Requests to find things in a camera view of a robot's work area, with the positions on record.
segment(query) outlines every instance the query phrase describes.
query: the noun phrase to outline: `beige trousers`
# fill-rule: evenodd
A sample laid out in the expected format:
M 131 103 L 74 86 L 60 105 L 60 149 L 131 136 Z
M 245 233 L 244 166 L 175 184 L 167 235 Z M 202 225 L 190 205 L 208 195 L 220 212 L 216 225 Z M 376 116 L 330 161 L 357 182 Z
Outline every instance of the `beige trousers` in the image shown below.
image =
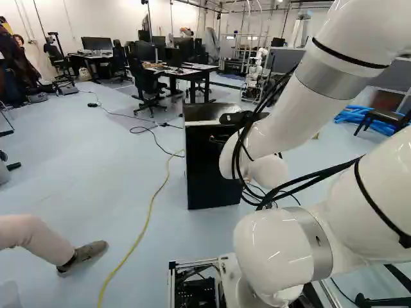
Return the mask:
M 50 230 L 40 218 L 28 214 L 0 216 L 0 250 L 16 246 L 57 266 L 74 255 L 69 241 Z

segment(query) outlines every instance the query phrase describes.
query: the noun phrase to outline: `black cable bundle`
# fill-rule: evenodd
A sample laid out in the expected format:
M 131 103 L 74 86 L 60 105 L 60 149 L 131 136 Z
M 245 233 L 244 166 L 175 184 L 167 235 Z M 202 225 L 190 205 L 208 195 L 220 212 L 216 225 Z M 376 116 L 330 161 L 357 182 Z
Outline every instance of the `black cable bundle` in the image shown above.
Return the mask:
M 295 69 L 297 68 L 298 64 L 296 66 L 294 66 L 291 71 L 289 71 L 288 73 L 286 73 L 285 75 L 283 75 L 278 81 L 277 83 L 273 84 L 273 86 L 271 86 L 269 89 L 265 89 L 265 94 L 263 95 L 263 97 L 261 98 L 260 103 L 258 104 L 258 106 L 254 109 L 253 112 L 245 112 L 244 116 L 243 116 L 243 121 L 240 123 L 240 127 L 243 128 L 243 130 L 240 132 L 240 130 L 238 130 L 238 140 L 237 143 L 234 147 L 234 151 L 232 154 L 232 160 L 231 160 L 231 173 L 232 173 L 232 177 L 236 178 L 235 174 L 237 172 L 238 177 L 240 179 L 240 182 L 242 184 L 242 186 L 244 187 L 244 190 L 247 191 L 247 194 L 251 197 L 253 197 L 254 199 L 257 200 L 264 200 L 265 196 L 260 196 L 258 194 L 256 194 L 254 191 L 252 191 L 246 184 L 246 182 L 244 181 L 244 178 L 241 174 L 240 171 L 240 149 L 243 148 L 244 152 L 247 154 L 248 158 L 253 161 L 252 157 L 249 155 L 248 151 L 246 150 L 245 146 L 244 146 L 244 139 L 246 138 L 246 136 L 248 135 L 248 133 L 250 132 L 251 126 L 253 125 L 253 123 L 256 120 L 256 114 L 260 113 L 261 111 L 264 110 L 264 108 L 272 101 L 272 99 L 274 98 L 274 96 L 276 94 L 278 94 L 280 91 L 284 90 L 285 86 L 286 86 L 286 82 L 283 83 L 283 81 L 291 74 L 293 74 L 293 72 L 295 71 Z M 246 197 L 244 197 L 243 195 L 241 195 L 241 198 L 246 201 L 248 204 L 251 204 L 255 207 L 260 206 L 260 203 L 256 203 L 256 202 L 252 202 L 248 199 L 246 199 Z
M 240 179 L 240 182 L 243 186 L 243 190 L 244 190 L 244 194 L 252 197 L 253 199 L 259 201 L 257 202 L 253 202 L 250 201 L 248 199 L 246 199 L 246 197 L 244 197 L 243 195 L 241 196 L 241 198 L 246 201 L 248 204 L 251 204 L 255 207 L 257 207 L 256 210 L 261 210 L 264 206 L 266 207 L 270 207 L 272 203 L 276 204 L 277 200 L 283 199 L 285 197 L 291 196 L 292 198 L 294 198 L 295 200 L 297 200 L 297 203 L 299 204 L 298 199 L 293 195 L 296 192 L 299 192 L 309 186 L 312 186 L 326 178 L 329 178 L 330 176 L 341 172 L 342 170 L 347 169 L 348 167 L 350 167 L 351 165 L 353 165 L 357 160 L 360 159 L 356 158 L 353 160 L 350 160 L 349 162 L 343 163 L 343 164 L 339 164 L 337 166 L 333 166 L 333 167 L 329 167 L 327 169 L 323 169 L 320 171 L 316 171 L 314 173 L 310 173 L 308 175 L 304 175 L 301 176 L 299 178 L 296 178 L 294 180 L 291 180 L 285 184 L 282 184 L 278 187 L 276 187 L 275 189 L 272 189 L 270 192 L 268 192 L 267 194 L 264 194 L 264 196 L 260 196 L 259 194 L 255 193 L 254 191 L 252 191 L 247 183 L 244 181 L 244 178 L 241 174 L 241 170 L 240 170 L 240 153 L 241 153 L 241 149 L 244 150 L 245 154 L 248 156 L 248 158 L 251 161 L 254 161 L 252 159 L 252 157 L 250 156 L 250 154 L 248 153 L 247 149 L 244 146 L 244 139 L 246 138 L 246 136 L 249 134 L 250 129 L 253 125 L 253 123 L 256 120 L 256 114 L 260 113 L 261 111 L 264 110 L 264 108 L 273 100 L 273 98 L 275 97 L 276 94 L 278 94 L 280 91 L 284 90 L 285 86 L 286 86 L 286 82 L 283 82 L 287 77 L 289 77 L 289 75 L 291 75 L 294 70 L 297 68 L 298 64 L 293 67 L 293 69 L 291 71 L 289 71 L 288 73 L 286 73 L 285 75 L 283 75 L 277 83 L 275 83 L 270 89 L 266 89 L 264 96 L 261 99 L 261 102 L 259 103 L 259 105 L 255 108 L 255 110 L 253 112 L 245 112 L 244 113 L 244 117 L 243 117 L 243 121 L 241 122 L 241 126 L 243 127 L 243 130 L 240 132 L 240 130 L 238 130 L 238 140 L 237 143 L 234 147 L 234 151 L 232 154 L 232 160 L 231 160 L 231 173 L 232 173 L 232 177 L 236 178 L 236 172 L 238 174 L 238 178 Z M 291 185 L 295 185 L 299 182 L 303 182 L 309 180 L 308 182 L 306 182 L 305 184 L 302 184 L 290 191 L 284 191 L 283 189 L 291 186 Z

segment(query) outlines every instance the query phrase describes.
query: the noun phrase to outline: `desk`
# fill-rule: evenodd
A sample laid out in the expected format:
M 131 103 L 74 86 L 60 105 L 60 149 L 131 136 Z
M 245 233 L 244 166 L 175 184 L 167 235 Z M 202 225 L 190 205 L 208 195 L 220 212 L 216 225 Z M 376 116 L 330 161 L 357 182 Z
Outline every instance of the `desk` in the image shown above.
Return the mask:
M 198 63 L 191 63 L 191 62 L 184 62 L 181 66 L 187 69 L 195 69 L 197 71 L 212 72 L 212 71 L 218 70 L 218 65 L 198 64 Z
M 156 72 L 158 74 L 162 74 L 164 76 L 167 76 L 170 79 L 171 95 L 178 94 L 177 87 L 176 87 L 177 79 L 190 81 L 191 82 L 190 84 L 190 103 L 192 104 L 195 104 L 195 83 L 196 81 L 203 80 L 205 78 L 206 80 L 208 80 L 208 87 L 209 87 L 210 78 L 209 78 L 209 72 L 207 71 L 182 68 L 183 72 L 179 73 L 176 71 L 177 70 L 176 67 L 170 67 L 170 69 L 165 70 L 165 71 L 160 71 L 156 69 L 155 67 L 147 68 L 147 70 Z M 209 95 L 208 95 L 208 90 L 207 90 L 204 93 L 204 102 L 208 103 L 208 101 L 209 101 Z
M 209 89 L 210 89 L 210 73 L 213 71 L 217 71 L 219 66 L 218 65 L 209 65 L 209 64 L 198 64 L 198 63 L 191 63 L 191 62 L 183 62 L 181 67 L 194 69 L 196 71 L 202 71 L 204 73 L 204 101 L 208 102 L 209 99 Z
M 100 81 L 98 81 L 98 74 L 97 72 L 94 72 L 94 70 L 92 69 L 91 62 L 93 62 L 93 64 L 97 67 L 98 62 L 104 62 L 104 61 L 109 62 L 111 58 L 113 57 L 113 55 L 109 54 L 109 55 L 91 56 L 91 55 L 83 55 L 81 53 L 69 53 L 68 57 L 81 58 L 84 61 L 85 66 L 89 70 L 91 79 L 93 80 L 93 82 L 100 84 Z M 79 67 L 73 68 L 75 72 L 78 72 L 78 69 Z

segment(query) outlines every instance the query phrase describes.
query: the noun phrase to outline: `white wall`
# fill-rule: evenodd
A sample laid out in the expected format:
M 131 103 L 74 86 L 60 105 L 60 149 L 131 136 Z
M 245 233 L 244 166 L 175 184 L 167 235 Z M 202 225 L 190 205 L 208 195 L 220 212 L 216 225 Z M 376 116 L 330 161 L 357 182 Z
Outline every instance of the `white wall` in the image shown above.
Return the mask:
M 37 40 L 37 45 L 26 46 L 26 54 L 34 66 L 45 78 L 51 78 L 55 74 L 55 69 L 51 66 L 47 56 L 43 53 L 45 43 L 41 32 L 40 23 L 35 13 L 33 0 L 16 0 L 22 13 L 22 19 L 27 27 L 24 29 L 14 0 L 0 0 L 0 15 L 4 15 L 15 33 L 22 35 L 25 41 L 29 38 Z M 141 29 L 141 21 L 147 13 L 147 6 L 142 5 L 140 0 L 36 0 L 40 18 L 44 25 L 44 30 L 57 31 L 65 53 L 75 52 L 82 48 L 81 37 L 96 36 L 120 39 L 124 44 L 127 40 L 137 40 L 137 30 Z M 241 4 L 231 7 L 241 10 Z M 214 27 L 218 34 L 218 22 L 216 13 L 203 9 L 199 10 L 195 6 L 174 2 L 172 5 L 173 14 L 173 34 L 179 36 L 179 28 L 190 27 L 197 36 L 202 37 L 204 28 L 204 18 L 206 27 Z M 171 33 L 171 15 L 169 0 L 150 0 L 150 13 L 152 16 L 152 29 L 154 35 L 168 35 Z M 326 10 L 313 10 L 311 20 L 311 31 L 315 33 L 325 18 Z M 225 32 L 228 14 L 222 14 L 221 32 Z M 297 11 L 290 11 L 284 38 L 291 35 Z M 250 30 L 259 33 L 261 16 L 259 13 L 252 13 L 250 18 Z M 284 11 L 276 11 L 271 18 L 269 36 L 281 36 L 284 22 Z M 263 14 L 263 31 L 267 30 L 269 23 L 269 13 Z M 241 13 L 230 14 L 229 31 L 240 30 Z M 222 50 L 224 56 L 230 56 L 229 44 L 222 39 Z
M 232 10 L 243 10 L 242 6 L 235 6 L 234 8 L 231 8 Z M 326 20 L 326 15 L 327 15 L 327 9 L 315 9 L 311 11 L 311 21 L 308 29 L 308 35 L 309 36 L 314 36 L 316 32 L 321 28 L 323 25 L 324 21 Z M 292 36 L 292 31 L 294 27 L 295 20 L 297 19 L 298 15 L 298 10 L 290 10 L 288 13 L 288 18 L 287 22 L 285 24 L 285 29 L 284 29 L 284 39 L 286 42 L 289 42 L 291 36 Z M 234 30 L 237 30 L 240 32 L 241 29 L 241 20 L 242 20 L 242 13 L 230 13 L 230 14 L 223 14 L 222 15 L 222 25 L 221 25 L 221 31 L 222 33 L 225 33 L 226 27 L 227 27 L 227 20 L 229 21 L 228 25 L 228 33 L 234 33 Z M 263 12 L 262 18 L 261 18 L 261 13 L 259 12 L 252 12 L 251 17 L 248 19 L 247 18 L 247 8 L 246 8 L 246 14 L 244 18 L 244 24 L 243 24 L 243 33 L 247 33 L 248 26 L 250 24 L 250 32 L 249 33 L 257 33 L 257 35 L 260 32 L 261 28 L 261 20 L 263 21 L 263 34 L 265 35 L 267 33 L 268 25 L 270 24 L 270 29 L 268 31 L 268 39 L 267 39 L 267 45 L 270 44 L 271 40 L 273 37 L 281 37 L 281 34 L 283 32 L 283 26 L 284 26 L 284 21 L 286 17 L 286 11 L 274 11 L 272 16 L 270 16 L 270 12 Z M 224 40 L 223 37 L 220 39 L 220 43 L 222 46 L 222 56 L 231 56 L 231 47 L 234 45 L 233 40 Z M 250 41 L 246 41 L 245 38 L 241 40 L 242 44 L 249 44 Z M 253 41 L 252 45 L 256 46 L 257 41 Z

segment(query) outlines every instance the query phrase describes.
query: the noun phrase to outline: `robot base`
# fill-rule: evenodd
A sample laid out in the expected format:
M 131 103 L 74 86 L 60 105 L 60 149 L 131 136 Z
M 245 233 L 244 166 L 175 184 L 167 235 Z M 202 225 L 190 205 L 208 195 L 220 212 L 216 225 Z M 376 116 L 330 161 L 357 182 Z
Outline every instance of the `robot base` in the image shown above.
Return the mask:
M 207 270 L 215 269 L 215 278 L 189 279 Z M 247 281 L 241 278 L 241 270 L 234 253 L 221 255 L 217 259 L 193 262 L 171 261 L 168 272 L 168 308 L 182 307 L 182 298 L 192 298 L 183 303 L 184 308 L 198 307 L 201 298 L 208 303 L 204 307 L 216 308 L 269 308 L 250 289 Z M 324 308 L 313 286 L 306 284 L 302 295 L 290 308 Z

